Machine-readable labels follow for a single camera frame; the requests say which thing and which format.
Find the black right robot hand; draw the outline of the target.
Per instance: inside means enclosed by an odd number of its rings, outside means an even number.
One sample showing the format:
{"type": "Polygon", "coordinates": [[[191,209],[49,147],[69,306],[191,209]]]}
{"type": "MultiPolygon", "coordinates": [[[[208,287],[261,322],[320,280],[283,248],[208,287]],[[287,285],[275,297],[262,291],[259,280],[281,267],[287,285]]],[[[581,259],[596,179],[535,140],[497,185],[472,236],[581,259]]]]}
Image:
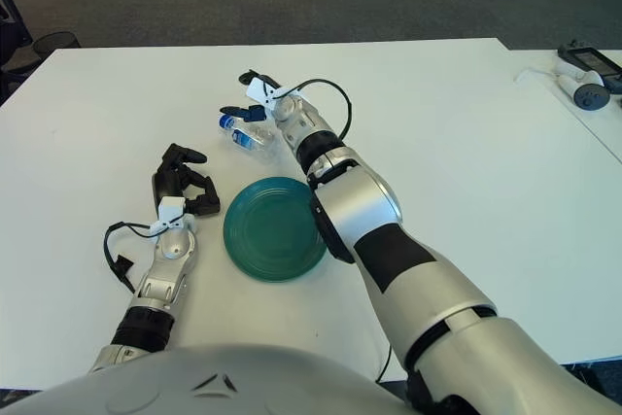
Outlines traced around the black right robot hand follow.
{"type": "Polygon", "coordinates": [[[281,85],[267,75],[249,69],[238,78],[240,84],[246,86],[246,96],[254,101],[248,107],[224,106],[220,109],[223,115],[241,119],[244,122],[265,121],[274,109],[276,92],[281,85]]]}

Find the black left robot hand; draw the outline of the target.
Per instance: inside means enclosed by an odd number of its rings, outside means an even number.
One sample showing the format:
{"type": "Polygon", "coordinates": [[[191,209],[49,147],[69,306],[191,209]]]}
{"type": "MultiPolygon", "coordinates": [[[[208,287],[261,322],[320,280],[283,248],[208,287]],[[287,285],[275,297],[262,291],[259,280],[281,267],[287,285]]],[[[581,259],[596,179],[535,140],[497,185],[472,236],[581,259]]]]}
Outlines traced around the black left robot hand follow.
{"type": "Polygon", "coordinates": [[[188,163],[203,164],[207,160],[207,156],[199,151],[172,143],[152,176],[155,207],[164,196],[172,196],[183,199],[185,214],[199,217],[218,214],[221,201],[212,179],[188,167],[188,163]],[[185,198],[184,190],[189,186],[202,189],[203,193],[194,199],[185,198]]]}

